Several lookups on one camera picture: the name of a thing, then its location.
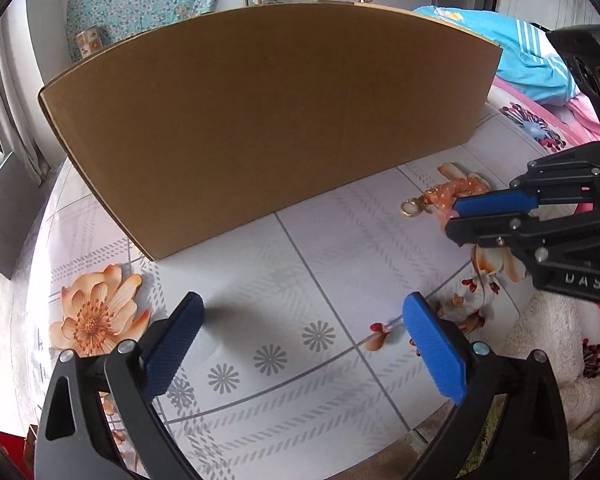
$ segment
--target red object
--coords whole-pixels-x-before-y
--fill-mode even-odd
[[[22,459],[24,438],[0,431],[0,445],[20,472],[29,480],[33,480],[33,473],[29,471]]]

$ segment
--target floor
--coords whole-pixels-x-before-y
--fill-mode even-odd
[[[42,185],[47,198],[57,177],[58,171],[51,171]],[[44,210],[27,235],[11,281],[0,275],[0,431],[21,436],[36,422],[30,397],[16,398],[16,392],[28,389],[25,309],[33,249]]]

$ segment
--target blue gripper pad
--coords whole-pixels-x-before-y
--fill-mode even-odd
[[[517,189],[491,191],[484,195],[463,196],[454,202],[454,211],[462,216],[495,215],[499,213],[529,213],[538,207],[538,197]]]
[[[466,367],[419,292],[404,299],[402,320],[438,390],[460,404],[466,394]]]
[[[143,394],[147,402],[166,393],[204,320],[202,298],[195,292],[188,292],[169,319],[155,322],[166,322],[169,328],[144,362],[147,382]]]

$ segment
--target gray curtain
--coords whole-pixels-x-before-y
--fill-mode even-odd
[[[11,70],[4,51],[2,20],[0,20],[0,142],[3,152],[13,152],[23,163],[27,174],[39,185],[43,177],[43,171],[40,169],[43,159],[36,149],[29,121],[22,111],[20,99],[13,86]]]

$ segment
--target flower center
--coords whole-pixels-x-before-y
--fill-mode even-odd
[[[74,339],[85,353],[93,355],[102,347],[111,331],[111,315],[103,302],[87,301],[78,311]]]

